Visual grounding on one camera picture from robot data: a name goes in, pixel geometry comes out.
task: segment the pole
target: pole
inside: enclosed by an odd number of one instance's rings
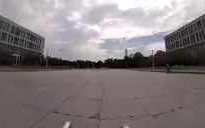
[[[152,63],[153,63],[153,68],[155,68],[154,50],[152,50]]]
[[[46,55],[46,68],[48,68],[48,49],[47,49],[47,55]]]

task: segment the cloudy sky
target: cloudy sky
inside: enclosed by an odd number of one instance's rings
[[[1,15],[44,36],[50,55],[68,60],[165,50],[166,34],[203,13],[205,0],[0,0]]]

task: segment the crack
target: crack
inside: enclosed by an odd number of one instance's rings
[[[53,111],[54,114],[57,114],[57,115],[61,115],[61,116],[71,116],[71,117],[75,117],[75,118],[87,118],[87,119],[92,119],[92,120],[119,120],[119,119],[128,119],[128,120],[131,120],[131,119],[137,119],[139,117],[137,116],[124,116],[124,117],[121,117],[121,116],[117,116],[117,117],[111,117],[111,116],[105,116],[105,117],[100,117],[99,118],[99,114],[95,114],[95,115],[92,115],[92,116],[84,116],[84,115],[72,115],[72,114],[68,114],[68,113],[61,113],[61,112],[58,112],[58,111]]]
[[[62,105],[68,101],[71,97],[73,97],[75,94],[77,94],[79,91],[81,91],[90,81],[87,80],[83,86],[80,87],[80,89],[77,89],[77,91],[72,95],[72,96],[69,96],[67,97],[65,100],[62,101],[62,103],[60,105],[58,105],[57,107],[55,107],[53,110],[49,111],[48,113],[46,113],[43,117],[41,117],[40,119],[38,119],[36,122],[34,122],[30,128],[33,128],[36,124],[38,124],[39,122],[41,122],[43,119],[45,119],[47,116],[49,116],[51,113],[59,113],[58,111],[56,111],[57,109],[61,108]]]
[[[99,118],[98,118],[98,126],[97,126],[97,128],[100,128],[101,112],[102,112],[104,94],[105,94],[105,83],[104,83],[104,86],[103,86],[103,92],[102,92],[101,101],[100,101],[100,110],[99,110],[99,114],[98,114]]]
[[[166,112],[161,112],[161,113],[157,113],[157,114],[152,114],[151,117],[157,118],[158,116],[165,115],[165,114],[167,114],[167,113]]]
[[[66,102],[69,98],[70,98],[70,97],[66,98],[66,99],[62,102],[62,104],[63,104],[64,102]],[[53,112],[54,112],[54,110],[51,110],[51,111],[49,111],[48,113],[46,113],[46,115],[44,115],[43,117],[41,117],[40,119],[38,119],[35,123],[33,123],[33,124],[30,126],[30,128],[33,128],[36,124],[38,124],[39,122],[41,122],[43,119],[45,119],[48,115],[50,115],[50,114],[53,113]]]

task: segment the paved ground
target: paved ground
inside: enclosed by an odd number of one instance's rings
[[[0,128],[205,128],[205,75],[0,72]]]

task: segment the distant building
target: distant building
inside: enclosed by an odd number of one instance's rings
[[[39,63],[44,44],[44,37],[0,16],[0,63]]]
[[[169,59],[205,64],[205,14],[165,37]]]

